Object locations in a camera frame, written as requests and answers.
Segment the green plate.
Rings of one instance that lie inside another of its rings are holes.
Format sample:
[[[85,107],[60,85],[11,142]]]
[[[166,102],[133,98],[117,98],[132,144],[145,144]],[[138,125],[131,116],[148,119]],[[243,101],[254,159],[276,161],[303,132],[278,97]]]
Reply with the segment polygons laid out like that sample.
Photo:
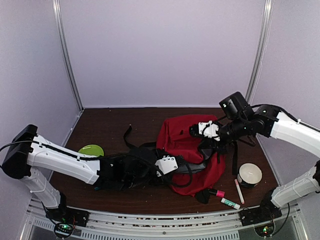
[[[104,156],[104,150],[102,147],[96,144],[89,144],[84,147],[82,147],[79,151],[80,154],[84,155],[91,155],[95,157],[103,157]]]

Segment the aluminium corner post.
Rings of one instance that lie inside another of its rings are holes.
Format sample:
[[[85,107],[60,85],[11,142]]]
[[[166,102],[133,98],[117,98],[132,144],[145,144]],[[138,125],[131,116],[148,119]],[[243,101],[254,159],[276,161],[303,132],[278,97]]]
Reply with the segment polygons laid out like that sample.
[[[249,84],[248,84],[246,95],[245,95],[245,99],[249,103],[253,102],[254,95],[255,95],[258,81],[259,81],[260,70],[262,68],[262,59],[267,47],[267,41],[268,41],[269,32],[270,32],[273,3],[274,3],[273,0],[264,1],[264,9],[263,9],[263,15],[261,20],[258,45],[257,45],[253,67],[252,67],[252,71],[249,79]]]
[[[74,71],[73,71],[72,63],[70,59],[70,54],[68,51],[67,40],[66,40],[64,24],[63,24],[63,17],[61,12],[61,1],[53,0],[52,6],[53,6],[53,14],[56,22],[57,32],[59,36],[60,46],[62,50],[63,62],[64,62],[64,66],[67,73],[67,79],[69,81],[71,91],[76,102],[76,106],[79,112],[82,113],[85,110],[85,108],[83,106],[80,93],[77,87],[77,83],[76,83],[76,79],[75,79],[75,75],[74,75]]]

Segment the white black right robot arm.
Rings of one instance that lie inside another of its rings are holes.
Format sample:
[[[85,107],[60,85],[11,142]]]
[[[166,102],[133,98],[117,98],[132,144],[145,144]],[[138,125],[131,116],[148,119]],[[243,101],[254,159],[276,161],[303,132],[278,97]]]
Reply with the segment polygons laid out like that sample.
[[[270,190],[256,210],[259,220],[268,220],[276,209],[310,193],[320,191],[320,163],[298,163],[298,157],[320,158],[320,130],[295,118],[280,106],[257,104],[251,106],[240,92],[235,92],[219,103],[229,123],[221,125],[218,120],[199,122],[195,125],[195,135],[209,139],[215,147],[223,147],[242,137],[261,135],[268,140],[262,148],[272,162],[277,173],[289,177],[301,175],[290,182]]]

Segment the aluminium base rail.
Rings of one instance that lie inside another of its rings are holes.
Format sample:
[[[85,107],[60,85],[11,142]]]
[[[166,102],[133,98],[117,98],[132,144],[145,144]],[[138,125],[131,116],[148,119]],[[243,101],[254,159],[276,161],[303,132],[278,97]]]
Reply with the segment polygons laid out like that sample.
[[[191,197],[69,196],[69,205],[88,213],[67,240],[307,240],[309,232],[297,203],[280,217],[254,223],[251,207],[238,210],[213,198],[208,205]]]

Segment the white dark bowl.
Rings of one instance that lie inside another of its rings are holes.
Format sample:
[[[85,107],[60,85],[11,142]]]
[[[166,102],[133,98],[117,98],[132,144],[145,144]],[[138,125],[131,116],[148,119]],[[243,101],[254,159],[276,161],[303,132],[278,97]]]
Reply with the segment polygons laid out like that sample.
[[[237,173],[237,181],[244,188],[255,187],[263,177],[261,169],[253,163],[244,163],[240,166]]]

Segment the red student backpack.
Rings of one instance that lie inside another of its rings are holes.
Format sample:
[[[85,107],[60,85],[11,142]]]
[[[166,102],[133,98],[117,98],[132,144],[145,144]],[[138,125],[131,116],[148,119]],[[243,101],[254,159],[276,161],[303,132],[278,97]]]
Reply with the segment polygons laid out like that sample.
[[[174,170],[161,178],[162,183],[168,185],[175,193],[182,196],[192,196],[202,204],[209,202],[210,189],[225,172],[227,154],[214,153],[205,170],[192,173],[188,162],[200,163],[201,157],[196,154],[199,144],[204,137],[194,137],[189,128],[199,122],[219,121],[213,114],[188,114],[167,118],[161,125],[155,142],[135,146],[129,142],[129,152],[134,148],[149,149],[161,159],[164,156],[182,156],[183,162]]]

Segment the pink black highlighter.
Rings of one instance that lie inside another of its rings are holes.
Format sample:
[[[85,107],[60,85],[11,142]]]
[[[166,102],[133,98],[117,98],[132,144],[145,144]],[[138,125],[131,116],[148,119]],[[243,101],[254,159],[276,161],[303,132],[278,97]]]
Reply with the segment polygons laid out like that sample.
[[[223,198],[225,196],[225,192],[217,189],[209,189],[208,192],[211,195],[217,196],[219,198]]]

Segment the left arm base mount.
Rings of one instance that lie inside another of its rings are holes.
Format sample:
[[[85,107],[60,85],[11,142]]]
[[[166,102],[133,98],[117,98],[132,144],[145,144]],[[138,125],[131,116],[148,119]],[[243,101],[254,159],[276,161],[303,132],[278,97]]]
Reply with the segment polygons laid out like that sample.
[[[65,212],[56,209],[46,209],[46,217],[54,222],[67,223],[79,227],[86,227],[90,213],[85,210],[67,208]]]

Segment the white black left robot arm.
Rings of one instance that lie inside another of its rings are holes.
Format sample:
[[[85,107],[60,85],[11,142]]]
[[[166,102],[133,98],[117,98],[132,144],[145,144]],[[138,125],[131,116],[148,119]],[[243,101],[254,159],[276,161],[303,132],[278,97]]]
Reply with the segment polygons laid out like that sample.
[[[152,150],[136,147],[128,153],[106,157],[88,155],[54,144],[37,130],[37,126],[29,124],[2,147],[7,153],[1,168],[10,178],[23,182],[61,222],[72,218],[67,197],[48,182],[40,168],[104,190],[126,190],[165,177],[161,160]]]

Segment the grey pencil pouch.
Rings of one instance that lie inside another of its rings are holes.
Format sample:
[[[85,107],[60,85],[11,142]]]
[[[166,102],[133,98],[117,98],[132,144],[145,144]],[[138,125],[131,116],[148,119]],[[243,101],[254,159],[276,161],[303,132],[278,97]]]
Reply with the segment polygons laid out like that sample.
[[[188,162],[188,166],[191,169],[191,172],[193,174],[202,172],[206,169],[208,166],[211,157],[214,154],[214,150],[212,148],[198,148],[195,153],[197,154],[198,157],[201,157],[201,162],[200,163],[193,163],[193,162]]]

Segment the left aluminium corner post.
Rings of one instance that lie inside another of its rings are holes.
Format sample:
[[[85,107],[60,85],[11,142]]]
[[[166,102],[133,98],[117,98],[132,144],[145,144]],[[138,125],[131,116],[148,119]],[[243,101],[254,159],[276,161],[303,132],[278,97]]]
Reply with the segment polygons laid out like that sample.
[[[59,36],[60,46],[62,50],[63,62],[64,62],[64,66],[67,73],[67,79],[69,81],[71,91],[76,102],[76,106],[79,112],[82,113],[85,110],[85,108],[83,106],[80,93],[77,87],[77,83],[76,83],[76,79],[75,79],[75,75],[74,75],[74,71],[73,71],[72,63],[70,59],[70,54],[68,51],[67,40],[66,40],[64,24],[63,24],[63,17],[61,12],[61,1],[53,0],[52,6],[53,6],[53,14],[56,22],[57,32]]]

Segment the green white glue stick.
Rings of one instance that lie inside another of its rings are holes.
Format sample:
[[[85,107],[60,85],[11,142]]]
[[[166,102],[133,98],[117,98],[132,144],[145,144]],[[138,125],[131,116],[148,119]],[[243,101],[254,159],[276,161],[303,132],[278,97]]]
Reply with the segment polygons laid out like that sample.
[[[230,201],[230,200],[228,200],[228,199],[226,199],[224,197],[221,199],[220,202],[225,204],[225,205],[227,205],[227,206],[229,206],[229,207],[232,207],[232,208],[234,208],[236,210],[239,210],[240,207],[241,207],[239,204],[237,204],[237,203],[235,203],[233,201]]]

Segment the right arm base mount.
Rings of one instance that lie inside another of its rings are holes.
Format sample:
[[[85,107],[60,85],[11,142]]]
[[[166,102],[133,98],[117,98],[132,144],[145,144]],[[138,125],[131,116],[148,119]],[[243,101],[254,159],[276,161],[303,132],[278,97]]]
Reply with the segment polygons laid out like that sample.
[[[244,208],[238,212],[242,226],[257,225],[272,221],[282,216],[279,208],[268,209],[264,207]]]

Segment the pink white pen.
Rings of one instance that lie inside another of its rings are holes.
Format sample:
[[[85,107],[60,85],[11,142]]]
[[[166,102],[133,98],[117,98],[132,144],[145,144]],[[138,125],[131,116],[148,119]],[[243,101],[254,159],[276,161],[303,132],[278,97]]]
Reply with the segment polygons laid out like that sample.
[[[245,200],[244,200],[244,197],[243,197],[239,182],[238,182],[237,179],[235,179],[234,182],[235,182],[235,186],[236,186],[236,189],[237,189],[237,192],[238,192],[238,196],[239,196],[240,202],[244,205],[245,204]]]

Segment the right aluminium corner post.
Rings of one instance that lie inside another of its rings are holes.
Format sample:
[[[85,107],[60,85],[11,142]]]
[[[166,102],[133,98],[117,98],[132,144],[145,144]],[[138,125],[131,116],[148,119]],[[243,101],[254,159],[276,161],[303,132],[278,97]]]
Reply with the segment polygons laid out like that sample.
[[[255,95],[258,81],[259,81],[260,70],[262,68],[262,59],[267,47],[267,41],[268,41],[269,32],[270,32],[273,3],[274,3],[273,0],[264,1],[264,9],[263,9],[263,15],[261,20],[258,45],[257,45],[253,67],[252,67],[252,71],[249,79],[249,84],[248,84],[246,95],[245,95],[245,99],[249,103],[253,102],[254,95]]]

